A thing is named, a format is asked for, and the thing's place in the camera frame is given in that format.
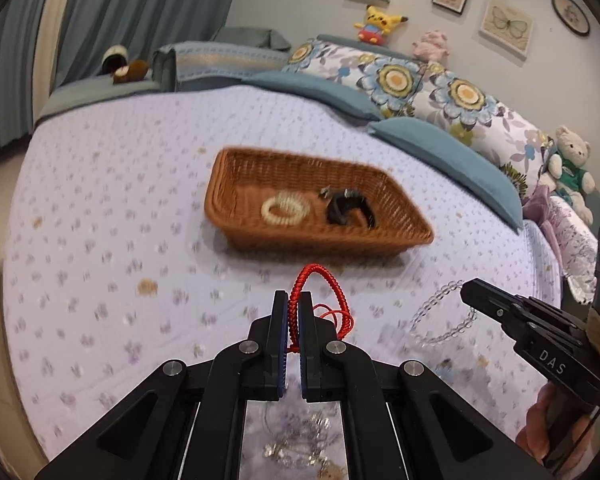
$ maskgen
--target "white teddy bear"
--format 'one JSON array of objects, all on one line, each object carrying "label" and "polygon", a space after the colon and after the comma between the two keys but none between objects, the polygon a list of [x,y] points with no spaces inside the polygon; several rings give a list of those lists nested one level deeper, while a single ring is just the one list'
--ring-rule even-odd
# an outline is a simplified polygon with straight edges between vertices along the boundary
[{"label": "white teddy bear", "polygon": [[591,146],[566,126],[560,126],[555,134],[558,153],[549,159],[548,170],[540,176],[538,184],[549,186],[550,192],[557,191],[584,223],[590,226],[593,223],[593,213],[585,205],[582,194],[593,192],[596,183],[582,167],[591,154]]}]

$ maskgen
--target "pink pig plush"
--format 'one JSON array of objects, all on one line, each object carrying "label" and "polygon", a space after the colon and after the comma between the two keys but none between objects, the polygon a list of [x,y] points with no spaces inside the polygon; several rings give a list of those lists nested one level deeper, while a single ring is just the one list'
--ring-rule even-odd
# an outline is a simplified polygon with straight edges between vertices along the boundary
[{"label": "pink pig plush", "polygon": [[439,30],[428,30],[420,41],[413,43],[413,56],[421,61],[440,62],[448,56],[446,49],[446,35]]}]

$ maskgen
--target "blue curtain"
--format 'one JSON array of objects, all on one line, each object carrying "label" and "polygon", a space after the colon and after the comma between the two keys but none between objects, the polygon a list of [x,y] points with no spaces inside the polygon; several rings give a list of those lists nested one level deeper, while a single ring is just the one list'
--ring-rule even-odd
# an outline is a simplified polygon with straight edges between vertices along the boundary
[{"label": "blue curtain", "polygon": [[102,55],[123,44],[131,59],[185,40],[210,40],[231,0],[68,0],[52,88],[98,73]]},{"label": "blue curtain", "polygon": [[31,74],[45,0],[10,0],[0,12],[0,146],[32,128]]}]

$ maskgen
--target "metal bolt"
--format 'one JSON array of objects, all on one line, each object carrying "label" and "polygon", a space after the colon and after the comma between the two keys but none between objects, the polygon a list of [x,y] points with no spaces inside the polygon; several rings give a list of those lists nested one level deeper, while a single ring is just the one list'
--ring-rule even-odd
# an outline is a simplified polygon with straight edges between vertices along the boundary
[{"label": "metal bolt", "polygon": [[407,361],[404,364],[404,371],[407,375],[417,377],[424,372],[424,365],[420,361]]},{"label": "metal bolt", "polygon": [[342,341],[329,341],[327,350],[332,354],[342,354],[347,349],[347,345]]},{"label": "metal bolt", "polygon": [[251,341],[249,339],[247,339],[247,341],[241,342],[240,345],[238,346],[238,349],[243,354],[254,354],[258,351],[258,348],[260,348],[258,343],[256,343],[255,341]]},{"label": "metal bolt", "polygon": [[182,371],[182,363],[180,361],[169,361],[164,364],[162,371],[168,376],[177,375]]}]

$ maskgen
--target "pikachu plush toy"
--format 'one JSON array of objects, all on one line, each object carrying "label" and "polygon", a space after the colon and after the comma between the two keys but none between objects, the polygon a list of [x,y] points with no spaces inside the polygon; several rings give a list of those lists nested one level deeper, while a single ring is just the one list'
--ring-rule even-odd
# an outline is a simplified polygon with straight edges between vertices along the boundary
[{"label": "pikachu plush toy", "polygon": [[384,37],[395,27],[406,22],[406,16],[389,16],[374,6],[366,7],[365,23],[356,23],[354,27],[361,28],[358,39],[374,45],[384,44]]}]

